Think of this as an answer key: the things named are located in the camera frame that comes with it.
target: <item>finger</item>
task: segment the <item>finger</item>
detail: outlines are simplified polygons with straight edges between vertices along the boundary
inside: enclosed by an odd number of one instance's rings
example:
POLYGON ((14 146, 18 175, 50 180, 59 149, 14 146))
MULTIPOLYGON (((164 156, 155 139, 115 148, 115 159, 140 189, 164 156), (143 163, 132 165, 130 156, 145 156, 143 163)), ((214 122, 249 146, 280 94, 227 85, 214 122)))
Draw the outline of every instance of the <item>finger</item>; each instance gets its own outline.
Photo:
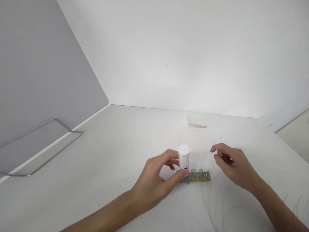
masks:
POLYGON ((169 166, 170 169, 173 170, 173 171, 175 170, 175 167, 174 167, 174 165, 172 165, 172 164, 166 164, 166 166, 169 166))
POLYGON ((238 151, 238 152, 244 153, 244 152, 242 151, 242 149, 240 149, 240 148, 233 148, 233 149, 236 150, 236 151, 238 151))
POLYGON ((210 149, 210 152, 215 152, 216 150, 223 151, 224 153, 228 154, 231 158, 235 157, 238 153, 238 151, 229 147, 225 143, 218 143, 218 144, 213 145, 210 149))
POLYGON ((217 151, 217 154, 220 156, 220 157, 223 157, 223 152, 221 150, 218 150, 217 151))
POLYGON ((174 164, 179 166, 179 160, 178 159, 169 159, 168 161, 166 161, 165 165, 167 164, 174 164))
POLYGON ((169 160, 169 159, 178 159, 178 151, 168 149, 163 152, 161 155, 157 156, 155 160, 156 166, 158 168, 162 168, 162 166, 169 160))
POLYGON ((215 158, 216 164, 218 164, 221 170, 226 174, 231 167, 219 155, 215 154, 213 157, 215 158))
POLYGON ((233 160, 228 155, 223 155, 222 159, 228 164, 231 165, 233 163, 233 160))
POLYGON ((182 179, 189 173, 188 169, 181 169, 176 172, 173 176, 171 176, 167 181, 165 181, 162 185, 164 188, 164 192, 168 195, 173 188, 179 184, 182 179))

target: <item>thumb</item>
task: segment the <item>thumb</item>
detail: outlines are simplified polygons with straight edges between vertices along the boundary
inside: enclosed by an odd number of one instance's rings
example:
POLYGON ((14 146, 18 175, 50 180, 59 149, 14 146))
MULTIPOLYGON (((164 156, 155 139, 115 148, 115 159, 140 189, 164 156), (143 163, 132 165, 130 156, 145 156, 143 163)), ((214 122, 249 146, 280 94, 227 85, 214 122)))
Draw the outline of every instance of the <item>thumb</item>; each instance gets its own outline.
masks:
POLYGON ((218 154, 214 154, 213 157, 215 158, 216 164, 218 164, 224 173, 230 168, 230 166, 218 154))
POLYGON ((164 182, 164 189, 166 194, 169 194, 173 188, 183 180, 183 178, 189 173, 188 169, 181 169, 172 175, 167 181, 164 182))

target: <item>hand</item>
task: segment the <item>hand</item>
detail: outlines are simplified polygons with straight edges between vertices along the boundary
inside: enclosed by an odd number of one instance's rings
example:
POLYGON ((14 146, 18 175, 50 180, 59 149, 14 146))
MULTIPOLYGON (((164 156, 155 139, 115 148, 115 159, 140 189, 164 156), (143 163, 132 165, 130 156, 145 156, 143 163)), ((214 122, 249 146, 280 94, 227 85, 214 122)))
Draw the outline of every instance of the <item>hand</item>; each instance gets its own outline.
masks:
POLYGON ((147 160, 140 177, 131 189, 138 214, 155 207, 189 173, 188 169, 182 169, 165 181, 159 176, 163 165, 175 170, 174 165, 179 166, 178 152, 168 149, 163 154, 147 160))
POLYGON ((216 150, 218 152, 214 158, 224 174, 235 184, 253 194, 261 178, 251 166, 242 149, 231 148, 224 143, 219 143, 213 145, 210 152, 216 150))

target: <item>gray wall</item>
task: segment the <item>gray wall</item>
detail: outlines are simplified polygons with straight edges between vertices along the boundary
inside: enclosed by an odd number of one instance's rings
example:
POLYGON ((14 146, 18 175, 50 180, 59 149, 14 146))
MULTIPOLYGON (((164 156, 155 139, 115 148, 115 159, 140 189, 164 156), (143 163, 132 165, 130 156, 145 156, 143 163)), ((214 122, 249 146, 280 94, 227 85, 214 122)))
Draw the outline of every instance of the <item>gray wall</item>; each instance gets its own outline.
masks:
MULTIPOLYGON (((74 128, 107 104, 56 0, 0 1, 0 143, 54 117, 74 128)), ((4 146, 0 170, 66 132, 52 122, 4 146)))

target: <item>metal frame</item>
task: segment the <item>metal frame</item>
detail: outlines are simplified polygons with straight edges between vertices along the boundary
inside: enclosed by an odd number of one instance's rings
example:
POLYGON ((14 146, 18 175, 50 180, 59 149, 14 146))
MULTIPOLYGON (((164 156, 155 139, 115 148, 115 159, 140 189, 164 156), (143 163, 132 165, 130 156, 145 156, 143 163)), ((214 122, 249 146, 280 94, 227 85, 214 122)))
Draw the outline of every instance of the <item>metal frame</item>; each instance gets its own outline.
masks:
POLYGON ((22 134, 20 134, 20 135, 17 135, 17 136, 14 137, 14 138, 12 138, 12 139, 10 139, 10 140, 8 140, 8 141, 6 141, 6 142, 0 144, 0 148, 3 147, 3 146, 6 145, 6 144, 8 144, 8 143, 10 143, 10 142, 12 142, 12 141, 18 139, 19 137, 22 137, 23 135, 25 135, 25 134, 27 134, 27 133, 29 133, 29 132, 31 132, 31 131, 33 131, 33 130, 35 130, 35 129, 37 129, 37 128, 39 128, 39 127, 45 125, 45 124, 47 124, 47 123, 49 123, 50 121, 53 121, 53 120, 55 120, 55 121, 57 121, 58 123, 60 123, 60 124, 61 124, 63 127, 65 127, 69 132, 72 132, 72 133, 79 133, 79 135, 78 135, 75 139, 73 139, 70 143, 68 143, 67 145, 65 145, 65 147, 63 147, 60 151, 58 151, 56 154, 54 154, 52 157, 50 157, 47 161, 45 161, 41 166, 39 166, 39 167, 38 167, 36 170, 34 170, 33 172, 31 172, 31 173, 29 173, 29 174, 24 174, 24 175, 22 175, 22 174, 10 174, 10 173, 6 173, 6 172, 1 172, 1 171, 0 171, 0 174, 1 174, 1 175, 12 176, 12 177, 13 177, 13 176, 15 176, 15 177, 27 177, 27 176, 33 175, 34 173, 36 173, 38 170, 40 170, 42 167, 44 167, 49 161, 51 161, 53 158, 55 158, 60 152, 62 152, 64 149, 66 149, 71 143, 73 143, 76 139, 78 139, 78 138, 84 133, 84 132, 81 132, 81 131, 72 131, 66 124, 64 124, 64 123, 63 123, 62 121, 60 121, 59 119, 57 119, 57 118, 52 118, 52 119, 49 119, 49 120, 47 120, 46 122, 43 122, 42 124, 40 124, 40 125, 38 125, 38 126, 32 128, 32 129, 30 129, 30 130, 28 130, 28 131, 22 133, 22 134))

